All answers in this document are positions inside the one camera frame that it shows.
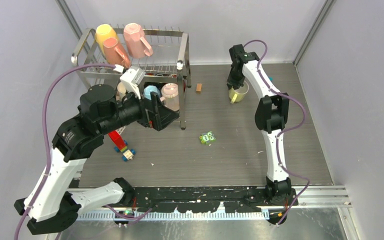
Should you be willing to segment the lime green mug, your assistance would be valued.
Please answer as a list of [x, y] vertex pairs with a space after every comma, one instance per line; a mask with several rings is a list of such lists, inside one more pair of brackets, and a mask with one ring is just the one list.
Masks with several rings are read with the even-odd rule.
[[239, 87], [238, 89], [234, 89], [232, 87], [228, 91], [230, 103], [234, 104], [234, 103], [241, 102], [244, 99], [245, 95], [248, 93], [248, 91], [249, 91], [249, 85], [246, 81], [243, 83], [243, 86]]

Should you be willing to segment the pink faceted mug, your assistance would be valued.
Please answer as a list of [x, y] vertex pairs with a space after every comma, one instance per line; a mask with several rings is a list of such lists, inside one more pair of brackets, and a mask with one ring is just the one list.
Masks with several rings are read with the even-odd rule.
[[131, 57], [141, 59], [154, 54], [152, 46], [145, 38], [143, 27], [138, 23], [129, 23], [123, 30], [124, 41]]

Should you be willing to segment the salmon floral mug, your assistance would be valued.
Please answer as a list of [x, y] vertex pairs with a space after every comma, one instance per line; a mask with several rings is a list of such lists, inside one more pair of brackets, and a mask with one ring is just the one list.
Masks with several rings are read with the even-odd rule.
[[125, 68], [131, 67], [129, 54], [123, 45], [114, 37], [109, 37], [103, 44], [103, 53], [109, 64], [121, 65]]

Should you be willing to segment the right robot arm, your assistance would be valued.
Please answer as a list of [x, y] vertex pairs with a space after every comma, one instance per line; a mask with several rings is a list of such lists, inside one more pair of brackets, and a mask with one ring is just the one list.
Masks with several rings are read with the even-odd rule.
[[232, 61], [227, 78], [231, 103], [240, 99], [241, 92], [253, 88], [258, 97], [254, 114], [256, 127], [261, 131], [266, 148], [267, 175], [263, 198], [270, 205], [292, 206], [297, 194], [292, 188], [290, 175], [286, 172], [283, 135], [289, 114], [287, 93], [267, 80], [258, 55], [246, 52], [242, 44], [229, 49]]

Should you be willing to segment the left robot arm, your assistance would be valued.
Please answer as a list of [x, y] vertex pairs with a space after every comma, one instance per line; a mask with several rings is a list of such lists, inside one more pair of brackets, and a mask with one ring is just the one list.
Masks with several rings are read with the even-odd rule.
[[161, 131], [179, 117], [156, 95], [151, 99], [128, 93], [122, 102], [107, 84], [92, 86], [80, 99], [79, 113], [58, 128], [50, 151], [50, 168], [44, 170], [46, 182], [38, 196], [16, 200], [19, 214], [28, 214], [27, 228], [33, 235], [66, 230], [78, 216], [105, 205], [128, 207], [135, 198], [134, 188], [122, 177], [81, 193], [68, 188], [75, 174], [93, 151], [104, 143], [105, 135], [137, 122]]

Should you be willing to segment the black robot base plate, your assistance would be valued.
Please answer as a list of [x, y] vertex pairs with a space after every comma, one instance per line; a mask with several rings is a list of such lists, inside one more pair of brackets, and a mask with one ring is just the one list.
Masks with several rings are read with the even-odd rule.
[[214, 213], [221, 207], [224, 212], [257, 213], [262, 207], [285, 209], [296, 196], [290, 193], [269, 199], [264, 186], [187, 186], [187, 187], [135, 187], [134, 197], [128, 202], [112, 203], [113, 208], [132, 208], [145, 212], [151, 208], [156, 213]]

